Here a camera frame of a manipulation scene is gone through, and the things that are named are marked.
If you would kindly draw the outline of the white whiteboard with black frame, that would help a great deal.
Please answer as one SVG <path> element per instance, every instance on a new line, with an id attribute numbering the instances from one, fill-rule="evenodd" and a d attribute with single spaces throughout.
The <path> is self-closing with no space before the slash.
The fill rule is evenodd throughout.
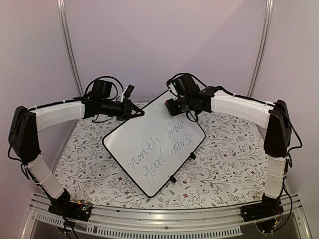
<path id="1" fill-rule="evenodd" d="M 184 114 L 171 117 L 165 91 L 107 134 L 103 146 L 147 197 L 154 197 L 205 139 L 205 132 Z"/>

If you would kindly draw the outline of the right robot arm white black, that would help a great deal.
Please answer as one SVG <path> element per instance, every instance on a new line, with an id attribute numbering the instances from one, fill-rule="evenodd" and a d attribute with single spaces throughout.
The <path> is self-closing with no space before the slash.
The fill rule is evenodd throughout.
<path id="1" fill-rule="evenodd" d="M 266 102 L 231 93 L 222 86 L 205 86 L 190 73 L 179 73 L 168 79 L 166 86 L 173 98 L 166 100 L 169 114 L 185 114 L 191 122 L 198 121 L 201 112 L 221 113 L 238 117 L 264 128 L 264 151 L 268 160 L 266 189 L 262 202 L 254 209 L 262 217 L 268 217 L 280 206 L 280 197 L 285 190 L 288 168 L 292 166 L 291 151 L 303 146 L 300 136 L 298 146 L 290 146 L 291 135 L 297 134 L 282 100 Z"/>

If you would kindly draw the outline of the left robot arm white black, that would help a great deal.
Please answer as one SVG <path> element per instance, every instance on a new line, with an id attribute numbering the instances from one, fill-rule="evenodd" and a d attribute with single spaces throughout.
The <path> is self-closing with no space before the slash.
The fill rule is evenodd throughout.
<path id="1" fill-rule="evenodd" d="M 8 142 L 9 151 L 14 151 L 16 157 L 8 158 L 20 162 L 25 177 L 32 179 L 43 190 L 63 216 L 70 216 L 74 212 L 74 205 L 70 202 L 70 194 L 45 163 L 38 134 L 51 126 L 97 115 L 116 117 L 120 121 L 143 116 L 145 112 L 129 98 L 133 85 L 121 87 L 111 97 L 111 90 L 116 82 L 118 79 L 115 77 L 101 76 L 88 84 L 83 96 L 31 108 L 19 106 L 15 109 Z"/>

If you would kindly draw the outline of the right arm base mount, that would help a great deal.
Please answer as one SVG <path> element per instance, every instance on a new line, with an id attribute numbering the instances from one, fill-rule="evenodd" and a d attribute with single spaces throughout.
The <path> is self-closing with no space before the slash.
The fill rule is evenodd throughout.
<path id="1" fill-rule="evenodd" d="M 240 216 L 244 222 L 255 221 L 284 212 L 281 201 L 272 198 L 263 198 L 262 202 L 243 206 L 240 208 Z"/>

